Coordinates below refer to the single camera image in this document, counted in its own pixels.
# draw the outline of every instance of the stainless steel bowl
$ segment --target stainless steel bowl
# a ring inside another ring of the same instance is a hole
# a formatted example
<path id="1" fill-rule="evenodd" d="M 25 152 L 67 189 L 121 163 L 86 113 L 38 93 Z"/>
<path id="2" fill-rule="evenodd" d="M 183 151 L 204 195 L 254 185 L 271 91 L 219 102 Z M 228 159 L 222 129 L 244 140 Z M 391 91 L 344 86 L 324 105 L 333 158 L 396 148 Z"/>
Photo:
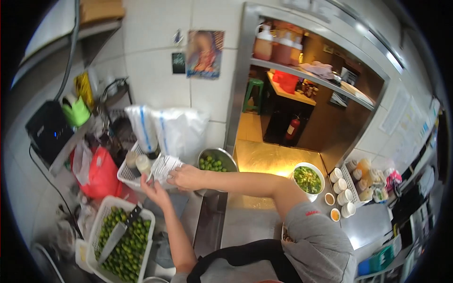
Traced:
<path id="1" fill-rule="evenodd" d="M 200 155 L 198 156 L 197 166 L 199 167 L 200 158 L 206 158 L 208 155 L 211 155 L 214 159 L 222 161 L 222 167 L 226 168 L 227 172 L 239 172 L 236 162 L 234 161 L 233 157 L 226 152 L 224 149 L 221 148 L 208 148 L 203 150 Z M 202 189 L 196 191 L 197 194 L 201 196 L 211 196 L 216 195 L 218 192 L 216 190 L 210 189 Z"/>

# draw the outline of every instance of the picture on wall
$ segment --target picture on wall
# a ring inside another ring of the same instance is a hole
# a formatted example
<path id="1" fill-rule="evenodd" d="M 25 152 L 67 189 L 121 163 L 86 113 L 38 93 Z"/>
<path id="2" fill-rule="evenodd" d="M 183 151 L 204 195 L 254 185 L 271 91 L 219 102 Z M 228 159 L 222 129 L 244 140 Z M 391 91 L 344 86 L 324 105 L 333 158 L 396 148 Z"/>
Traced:
<path id="1" fill-rule="evenodd" d="M 187 77 L 215 80 L 220 76 L 224 31 L 189 30 Z"/>

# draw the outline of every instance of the green herb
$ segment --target green herb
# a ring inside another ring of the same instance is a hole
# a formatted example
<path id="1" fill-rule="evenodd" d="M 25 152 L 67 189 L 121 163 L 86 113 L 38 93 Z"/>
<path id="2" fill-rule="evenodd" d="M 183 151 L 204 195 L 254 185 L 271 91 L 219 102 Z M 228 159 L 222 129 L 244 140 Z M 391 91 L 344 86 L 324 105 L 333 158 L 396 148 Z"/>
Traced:
<path id="1" fill-rule="evenodd" d="M 304 192 L 315 195 L 321 191 L 321 178 L 309 167 L 294 169 L 294 180 Z"/>

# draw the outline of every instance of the small sauce dish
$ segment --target small sauce dish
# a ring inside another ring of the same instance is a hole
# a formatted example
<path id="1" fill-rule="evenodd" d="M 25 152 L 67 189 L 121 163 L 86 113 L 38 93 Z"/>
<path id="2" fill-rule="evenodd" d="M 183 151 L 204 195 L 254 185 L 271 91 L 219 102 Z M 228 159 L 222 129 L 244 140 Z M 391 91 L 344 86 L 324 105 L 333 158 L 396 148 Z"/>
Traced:
<path id="1" fill-rule="evenodd" d="M 324 195 L 324 201 L 327 203 L 327 205 L 333 206 L 335 204 L 335 197 L 331 193 L 326 193 Z"/>

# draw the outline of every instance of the hand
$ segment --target hand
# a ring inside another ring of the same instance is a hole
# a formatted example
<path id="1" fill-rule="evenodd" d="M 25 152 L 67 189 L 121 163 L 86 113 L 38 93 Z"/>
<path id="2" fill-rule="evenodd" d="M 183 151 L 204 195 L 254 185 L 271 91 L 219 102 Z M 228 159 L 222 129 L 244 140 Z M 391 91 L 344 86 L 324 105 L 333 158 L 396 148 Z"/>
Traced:
<path id="1" fill-rule="evenodd" d="M 172 203 L 167 191 L 162 188 L 158 181 L 155 181 L 154 185 L 150 187 L 149 185 L 152 183 L 152 181 L 147 184 L 147 177 L 148 176 L 146 176 L 146 174 L 142 174 L 142 177 L 140 179 L 140 188 L 142 189 L 142 191 L 145 192 L 149 199 L 154 201 L 163 211 L 171 207 Z"/>
<path id="2" fill-rule="evenodd" d="M 182 191 L 205 189 L 203 180 L 205 180 L 206 172 L 192 165 L 184 164 L 170 172 L 172 178 L 168 179 L 167 183 L 177 186 Z"/>

